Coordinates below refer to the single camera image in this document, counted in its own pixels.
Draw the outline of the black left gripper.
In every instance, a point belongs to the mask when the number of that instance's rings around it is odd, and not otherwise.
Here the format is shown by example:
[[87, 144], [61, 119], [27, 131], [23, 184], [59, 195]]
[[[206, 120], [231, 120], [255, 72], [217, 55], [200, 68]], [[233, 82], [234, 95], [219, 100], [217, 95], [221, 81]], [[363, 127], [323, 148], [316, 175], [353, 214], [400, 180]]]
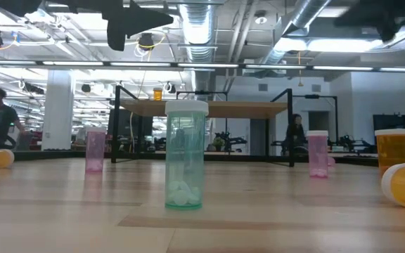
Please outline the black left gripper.
[[133, 0], [130, 0], [129, 7], [124, 7], [123, 0], [106, 5], [101, 0], [0, 0], [0, 8], [24, 16], [35, 12], [43, 1], [66, 5], [72, 13], [78, 13], [79, 8], [101, 13], [108, 21], [108, 45], [115, 51], [123, 51], [125, 39], [132, 35], [174, 22], [172, 16], [142, 8]]

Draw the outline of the silver ventilation duct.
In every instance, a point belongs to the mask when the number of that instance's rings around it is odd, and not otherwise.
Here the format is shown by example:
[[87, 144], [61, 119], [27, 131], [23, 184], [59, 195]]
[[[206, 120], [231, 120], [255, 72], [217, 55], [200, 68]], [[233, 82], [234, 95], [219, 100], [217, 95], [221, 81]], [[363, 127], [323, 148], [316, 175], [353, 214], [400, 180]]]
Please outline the silver ventilation duct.
[[290, 44], [295, 40], [289, 39], [289, 35], [306, 37], [309, 26], [319, 16], [321, 11], [331, 0], [298, 0], [295, 9], [278, 19], [273, 36], [274, 42], [270, 51], [261, 59], [261, 64], [275, 65], [281, 61], [284, 55], [291, 51]]
[[[192, 45], [186, 48], [190, 63], [212, 63], [214, 49], [214, 6], [204, 4], [182, 4], [179, 6], [182, 18], [184, 41]], [[214, 91], [211, 74], [206, 70], [192, 70], [191, 84], [193, 91]], [[194, 95], [196, 100], [213, 100], [213, 94]]]

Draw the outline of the green medicine bottle white cap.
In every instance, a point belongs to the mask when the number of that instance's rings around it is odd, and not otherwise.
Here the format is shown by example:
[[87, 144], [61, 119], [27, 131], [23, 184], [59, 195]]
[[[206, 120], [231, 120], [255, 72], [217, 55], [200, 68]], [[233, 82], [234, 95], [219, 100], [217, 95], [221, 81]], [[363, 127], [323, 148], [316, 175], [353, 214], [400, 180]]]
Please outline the green medicine bottle white cap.
[[208, 103], [170, 100], [167, 117], [165, 161], [165, 206], [199, 209], [205, 187], [205, 123]]

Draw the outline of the linear ceiling light strip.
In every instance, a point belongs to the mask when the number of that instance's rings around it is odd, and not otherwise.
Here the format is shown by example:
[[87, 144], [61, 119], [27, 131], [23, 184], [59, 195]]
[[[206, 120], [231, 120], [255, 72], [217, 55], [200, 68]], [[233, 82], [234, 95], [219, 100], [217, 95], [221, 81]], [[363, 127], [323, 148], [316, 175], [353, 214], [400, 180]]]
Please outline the linear ceiling light strip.
[[119, 70], [301, 70], [336, 72], [388, 72], [405, 73], [405, 67], [363, 67], [329, 65], [262, 65], [245, 63], [166, 63], [126, 61], [60, 61], [60, 60], [0, 60], [3, 67], [70, 68], [70, 69], [119, 69]]

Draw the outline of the wide orange medicine bottle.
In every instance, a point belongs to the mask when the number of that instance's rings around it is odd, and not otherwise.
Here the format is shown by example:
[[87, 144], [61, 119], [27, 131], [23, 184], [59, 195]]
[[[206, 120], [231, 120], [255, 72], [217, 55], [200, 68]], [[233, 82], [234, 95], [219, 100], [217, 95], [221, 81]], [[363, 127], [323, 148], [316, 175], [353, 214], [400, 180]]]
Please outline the wide orange medicine bottle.
[[381, 176], [391, 166], [405, 163], [405, 129], [376, 130], [375, 139]]

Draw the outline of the white building column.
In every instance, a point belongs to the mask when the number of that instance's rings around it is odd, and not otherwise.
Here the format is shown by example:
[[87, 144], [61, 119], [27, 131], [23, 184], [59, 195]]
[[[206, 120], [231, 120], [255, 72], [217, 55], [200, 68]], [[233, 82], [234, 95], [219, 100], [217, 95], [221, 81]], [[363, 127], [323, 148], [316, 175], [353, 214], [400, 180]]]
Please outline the white building column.
[[70, 70], [49, 70], [46, 85], [42, 150], [69, 150], [75, 78]]

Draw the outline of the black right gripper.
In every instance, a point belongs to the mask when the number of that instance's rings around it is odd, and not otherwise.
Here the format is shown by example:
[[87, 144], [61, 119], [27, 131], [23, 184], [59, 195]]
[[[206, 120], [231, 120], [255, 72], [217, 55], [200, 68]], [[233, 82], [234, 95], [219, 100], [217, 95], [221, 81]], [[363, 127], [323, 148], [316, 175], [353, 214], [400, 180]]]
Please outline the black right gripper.
[[374, 27], [382, 41], [394, 39], [400, 25], [396, 19], [405, 15], [405, 0], [362, 0], [334, 21], [336, 27]]

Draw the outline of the pink medicine bottle white cap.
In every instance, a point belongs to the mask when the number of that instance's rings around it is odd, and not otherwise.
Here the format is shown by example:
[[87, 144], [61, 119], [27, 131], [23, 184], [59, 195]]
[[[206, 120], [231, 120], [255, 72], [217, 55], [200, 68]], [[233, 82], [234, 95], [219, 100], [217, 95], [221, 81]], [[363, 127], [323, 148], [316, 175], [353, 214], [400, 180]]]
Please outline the pink medicine bottle white cap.
[[328, 131], [308, 131], [309, 175], [328, 178]]
[[106, 131], [104, 128], [88, 127], [86, 129], [86, 173], [103, 171], [105, 140]]

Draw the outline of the person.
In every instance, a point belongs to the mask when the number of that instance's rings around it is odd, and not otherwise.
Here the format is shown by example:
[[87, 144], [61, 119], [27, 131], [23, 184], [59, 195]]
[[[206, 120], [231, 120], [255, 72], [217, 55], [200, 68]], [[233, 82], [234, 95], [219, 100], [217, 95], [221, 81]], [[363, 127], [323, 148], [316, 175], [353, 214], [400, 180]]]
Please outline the person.
[[4, 104], [5, 97], [6, 92], [0, 89], [0, 149], [4, 149], [11, 124], [14, 124], [18, 128], [20, 134], [26, 133], [24, 126], [20, 123], [17, 112], [10, 106]]
[[302, 126], [302, 116], [299, 114], [292, 115], [292, 121], [288, 124], [285, 135], [285, 154], [290, 154], [290, 141], [293, 141], [294, 148], [305, 148], [306, 138]]

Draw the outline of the wooden shelf black metal frame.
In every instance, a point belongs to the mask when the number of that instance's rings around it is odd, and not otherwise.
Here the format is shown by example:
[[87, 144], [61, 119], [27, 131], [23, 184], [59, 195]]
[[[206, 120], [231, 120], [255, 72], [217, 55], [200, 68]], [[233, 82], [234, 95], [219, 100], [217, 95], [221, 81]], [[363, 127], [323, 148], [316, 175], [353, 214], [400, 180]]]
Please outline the wooden shelf black metal frame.
[[[239, 101], [210, 101], [208, 103], [209, 113], [211, 118], [224, 118], [224, 119], [264, 119], [265, 124], [265, 154], [257, 156], [269, 156], [269, 134], [271, 133], [269, 123], [275, 120], [276, 115], [284, 110], [289, 114], [293, 112], [293, 90], [286, 89], [281, 92], [270, 102], [239, 102]], [[110, 159], [115, 163], [116, 154], [119, 152], [120, 142], [118, 140], [118, 114], [120, 110], [128, 110], [136, 115], [145, 117], [164, 117], [166, 101], [156, 100], [141, 100], [134, 94], [123, 88], [117, 86], [115, 88], [115, 98], [112, 113], [112, 128], [109, 130], [112, 136], [112, 150]], [[290, 153], [289, 167], [294, 167], [296, 158], [294, 153]]]

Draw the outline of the black background station frame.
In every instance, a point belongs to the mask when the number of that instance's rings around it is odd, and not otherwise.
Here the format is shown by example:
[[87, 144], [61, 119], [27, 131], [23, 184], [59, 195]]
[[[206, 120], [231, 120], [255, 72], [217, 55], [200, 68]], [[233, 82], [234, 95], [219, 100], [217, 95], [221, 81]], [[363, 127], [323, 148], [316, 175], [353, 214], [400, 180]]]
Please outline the black background station frame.
[[335, 111], [335, 143], [338, 143], [340, 140], [339, 137], [339, 123], [338, 123], [338, 97], [337, 96], [327, 96], [327, 95], [317, 95], [317, 94], [307, 94], [307, 95], [292, 95], [293, 98], [304, 98], [304, 99], [332, 99], [333, 100], [333, 108]]

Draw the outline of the black aluminium table frame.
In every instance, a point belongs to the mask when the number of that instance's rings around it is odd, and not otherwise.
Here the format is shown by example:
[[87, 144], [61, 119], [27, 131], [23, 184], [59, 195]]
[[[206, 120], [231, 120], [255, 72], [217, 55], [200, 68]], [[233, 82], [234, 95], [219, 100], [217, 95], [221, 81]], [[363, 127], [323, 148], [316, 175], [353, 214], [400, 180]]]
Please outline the black aluminium table frame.
[[[15, 151], [15, 161], [32, 161], [32, 160], [51, 160], [51, 159], [65, 159], [65, 158], [85, 158], [86, 153], [82, 151], [66, 151], [66, 150], [54, 150], [54, 151]], [[282, 165], [289, 165], [289, 157], [279, 156], [256, 156], [256, 155], [205, 155], [205, 161], [223, 161], [223, 162], [268, 162]], [[115, 162], [123, 162], [127, 160], [165, 160], [165, 154], [162, 153], [117, 153]], [[358, 156], [346, 156], [335, 157], [337, 164], [353, 164], [361, 166], [378, 166], [378, 159], [372, 157], [358, 157]]]

